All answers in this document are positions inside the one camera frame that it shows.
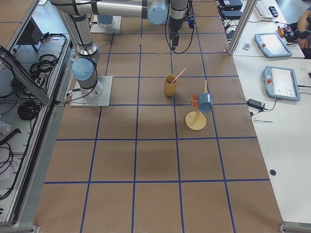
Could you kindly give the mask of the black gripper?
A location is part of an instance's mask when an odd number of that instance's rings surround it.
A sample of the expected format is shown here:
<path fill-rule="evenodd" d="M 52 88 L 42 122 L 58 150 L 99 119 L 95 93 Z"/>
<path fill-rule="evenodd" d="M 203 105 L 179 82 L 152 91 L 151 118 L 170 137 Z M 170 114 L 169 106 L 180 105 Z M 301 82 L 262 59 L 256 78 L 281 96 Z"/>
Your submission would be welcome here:
<path fill-rule="evenodd" d="M 182 19 L 175 19 L 169 16 L 169 38 L 172 41 L 172 50 L 176 49 L 179 43 L 179 30 L 182 28 Z"/>

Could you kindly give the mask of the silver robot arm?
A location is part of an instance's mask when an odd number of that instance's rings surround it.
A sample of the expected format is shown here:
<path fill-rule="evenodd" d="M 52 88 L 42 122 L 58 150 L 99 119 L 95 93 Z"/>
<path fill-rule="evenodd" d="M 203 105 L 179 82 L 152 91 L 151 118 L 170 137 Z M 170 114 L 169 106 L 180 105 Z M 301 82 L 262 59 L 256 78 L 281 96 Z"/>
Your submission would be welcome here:
<path fill-rule="evenodd" d="M 187 0 L 52 0 L 70 37 L 76 42 L 78 58 L 72 64 L 72 74 L 80 86 L 80 100 L 88 106 L 104 106 L 109 102 L 111 87 L 99 77 L 97 64 L 100 51 L 94 44 L 87 16 L 104 17 L 106 24 L 116 17 L 140 17 L 152 24 L 169 27 L 173 46 L 178 45 L 179 30 L 189 14 Z"/>
<path fill-rule="evenodd" d="M 114 24 L 114 17 L 110 15 L 98 15 L 97 22 L 99 27 L 107 28 Z"/>

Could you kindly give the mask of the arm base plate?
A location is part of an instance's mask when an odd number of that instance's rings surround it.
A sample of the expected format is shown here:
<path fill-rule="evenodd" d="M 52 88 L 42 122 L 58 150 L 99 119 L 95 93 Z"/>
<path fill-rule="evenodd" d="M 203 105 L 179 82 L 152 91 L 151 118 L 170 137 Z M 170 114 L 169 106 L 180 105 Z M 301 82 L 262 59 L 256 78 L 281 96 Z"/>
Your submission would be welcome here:
<path fill-rule="evenodd" d="M 95 15 L 90 22 L 91 33 L 120 33 L 121 16 Z"/>
<path fill-rule="evenodd" d="M 108 107 L 110 104 L 113 76 L 100 76 L 94 89 L 81 89 L 76 81 L 75 88 L 79 91 L 72 94 L 72 107 Z"/>

